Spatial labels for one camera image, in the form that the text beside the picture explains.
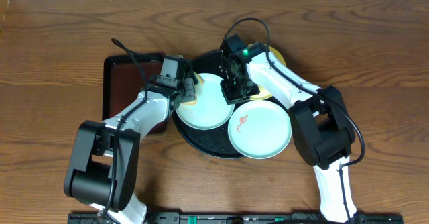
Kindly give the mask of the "green yellow sponge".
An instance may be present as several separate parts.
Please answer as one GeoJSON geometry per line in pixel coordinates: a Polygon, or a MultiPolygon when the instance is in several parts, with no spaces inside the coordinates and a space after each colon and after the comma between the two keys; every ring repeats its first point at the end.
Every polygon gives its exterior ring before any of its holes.
{"type": "Polygon", "coordinates": [[[184,79],[184,96],[182,98],[182,104],[193,105],[197,102],[196,87],[203,85],[204,79],[197,73],[193,72],[188,78],[184,79]]]}

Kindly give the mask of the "yellow plate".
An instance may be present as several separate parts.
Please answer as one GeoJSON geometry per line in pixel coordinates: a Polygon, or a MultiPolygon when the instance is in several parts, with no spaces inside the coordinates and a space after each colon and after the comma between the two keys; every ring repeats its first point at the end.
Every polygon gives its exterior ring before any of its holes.
{"type": "MultiPolygon", "coordinates": [[[[278,61],[282,65],[286,66],[286,61],[284,60],[284,57],[274,47],[270,46],[269,50],[270,50],[270,52],[272,52],[274,54],[274,56],[278,59],[278,61]]],[[[266,100],[266,99],[273,97],[273,95],[266,88],[262,87],[261,85],[258,85],[258,89],[259,89],[258,94],[250,96],[251,101],[266,100]]]]}

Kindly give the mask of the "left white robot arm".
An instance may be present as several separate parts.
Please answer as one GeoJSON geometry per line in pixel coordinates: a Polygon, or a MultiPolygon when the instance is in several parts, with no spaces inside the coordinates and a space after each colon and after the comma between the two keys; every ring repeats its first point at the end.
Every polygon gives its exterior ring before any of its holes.
{"type": "Polygon", "coordinates": [[[64,193],[98,209],[99,223],[145,221],[147,206],[134,193],[140,142],[182,103],[195,102],[201,82],[192,61],[177,56],[164,56],[154,81],[117,115],[78,128],[64,193]]]}

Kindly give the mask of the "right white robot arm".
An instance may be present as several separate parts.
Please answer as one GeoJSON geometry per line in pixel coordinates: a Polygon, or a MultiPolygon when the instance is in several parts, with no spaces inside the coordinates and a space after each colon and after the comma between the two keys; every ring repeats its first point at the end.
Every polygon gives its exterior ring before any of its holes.
{"type": "Polygon", "coordinates": [[[320,211],[328,221],[350,223],[357,212],[348,167],[351,144],[361,135],[333,86],[321,88],[284,66],[261,42],[221,44],[227,77],[221,88],[228,104],[241,103],[267,89],[287,110],[298,153],[314,168],[320,211]]]}

